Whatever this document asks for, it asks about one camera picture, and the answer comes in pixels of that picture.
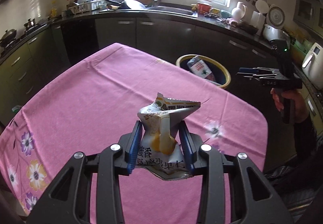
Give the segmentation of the person's right hand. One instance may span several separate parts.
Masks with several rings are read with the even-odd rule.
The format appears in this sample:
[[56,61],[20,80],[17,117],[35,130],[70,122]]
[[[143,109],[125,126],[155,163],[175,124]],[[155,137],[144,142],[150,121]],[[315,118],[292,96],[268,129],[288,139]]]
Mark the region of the person's right hand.
[[[282,111],[284,109],[283,101],[280,99],[277,91],[272,88],[271,95],[273,97],[275,106],[278,111]],[[294,114],[294,122],[301,123],[307,119],[309,116],[309,111],[305,105],[305,101],[298,90],[287,90],[281,93],[281,97],[284,99],[291,99],[295,102],[295,114]]]

